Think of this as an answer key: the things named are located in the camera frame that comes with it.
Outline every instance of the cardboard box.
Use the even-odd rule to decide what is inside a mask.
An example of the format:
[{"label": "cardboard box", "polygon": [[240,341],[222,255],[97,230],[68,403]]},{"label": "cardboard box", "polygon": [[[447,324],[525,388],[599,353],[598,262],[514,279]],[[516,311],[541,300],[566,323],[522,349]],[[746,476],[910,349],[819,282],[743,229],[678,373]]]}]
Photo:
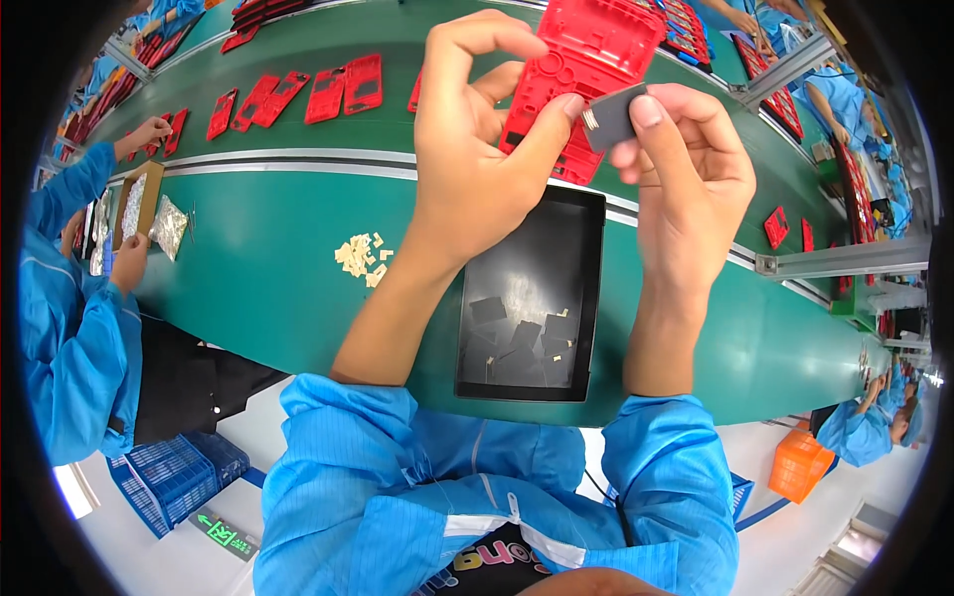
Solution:
[{"label": "cardboard box", "polygon": [[122,246],[122,217],[126,213],[126,199],[133,188],[136,180],[143,174],[146,175],[146,188],[142,192],[142,202],[139,205],[139,222],[136,230],[146,237],[146,246],[150,246],[152,241],[149,239],[149,228],[153,226],[153,220],[156,219],[156,205],[159,202],[159,186],[162,184],[162,176],[166,172],[166,167],[161,163],[149,160],[142,164],[126,176],[123,180],[122,190],[119,191],[119,202],[116,209],[116,222],[113,227],[113,251],[118,251]]}]

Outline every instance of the black t-shirt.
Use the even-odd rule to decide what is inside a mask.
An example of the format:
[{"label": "black t-shirt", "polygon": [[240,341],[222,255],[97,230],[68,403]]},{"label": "black t-shirt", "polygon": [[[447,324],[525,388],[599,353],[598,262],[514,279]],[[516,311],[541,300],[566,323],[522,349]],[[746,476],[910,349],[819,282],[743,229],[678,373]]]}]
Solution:
[{"label": "black t-shirt", "polygon": [[504,524],[473,546],[410,596],[514,596],[550,575],[520,535],[520,526]]}]

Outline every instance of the orange plastic crate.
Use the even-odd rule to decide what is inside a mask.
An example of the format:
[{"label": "orange plastic crate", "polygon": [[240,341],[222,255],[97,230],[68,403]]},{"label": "orange plastic crate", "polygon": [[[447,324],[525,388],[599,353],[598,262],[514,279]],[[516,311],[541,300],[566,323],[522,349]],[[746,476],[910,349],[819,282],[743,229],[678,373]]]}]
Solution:
[{"label": "orange plastic crate", "polygon": [[776,447],[769,488],[794,504],[801,504],[835,460],[835,452],[822,447],[804,430],[793,430]]}]

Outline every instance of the black tray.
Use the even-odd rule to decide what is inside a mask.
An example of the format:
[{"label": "black tray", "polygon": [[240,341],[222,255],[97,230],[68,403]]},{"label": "black tray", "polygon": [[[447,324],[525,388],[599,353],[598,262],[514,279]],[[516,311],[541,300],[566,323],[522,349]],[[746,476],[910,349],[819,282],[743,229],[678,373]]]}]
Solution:
[{"label": "black tray", "polygon": [[586,400],[605,222],[603,195],[548,186],[519,228],[467,264],[456,396]]}]

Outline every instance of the emergency exit sign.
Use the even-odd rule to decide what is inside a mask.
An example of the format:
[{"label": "emergency exit sign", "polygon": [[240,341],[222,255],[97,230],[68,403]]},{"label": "emergency exit sign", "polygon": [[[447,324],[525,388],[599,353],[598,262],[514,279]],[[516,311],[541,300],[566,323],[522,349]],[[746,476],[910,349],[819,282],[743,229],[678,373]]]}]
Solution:
[{"label": "emergency exit sign", "polygon": [[190,515],[189,521],[202,530],[209,540],[243,561],[251,561],[255,553],[259,551],[260,542],[256,536],[229,524],[205,505]]}]

